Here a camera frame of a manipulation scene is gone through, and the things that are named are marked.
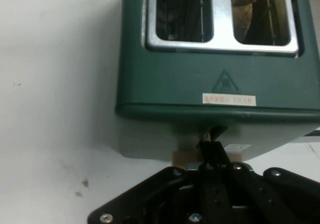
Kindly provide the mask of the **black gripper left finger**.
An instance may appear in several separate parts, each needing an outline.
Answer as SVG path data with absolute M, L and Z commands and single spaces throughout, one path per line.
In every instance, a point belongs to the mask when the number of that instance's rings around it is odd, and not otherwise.
M 167 167 L 91 212 L 88 223 L 217 223 L 218 143 L 195 170 Z

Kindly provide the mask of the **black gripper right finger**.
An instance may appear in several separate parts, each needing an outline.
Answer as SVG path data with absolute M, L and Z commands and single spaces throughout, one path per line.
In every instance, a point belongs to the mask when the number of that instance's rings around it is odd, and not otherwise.
M 319 223 L 319 183 L 281 168 L 258 175 L 214 143 L 215 223 Z

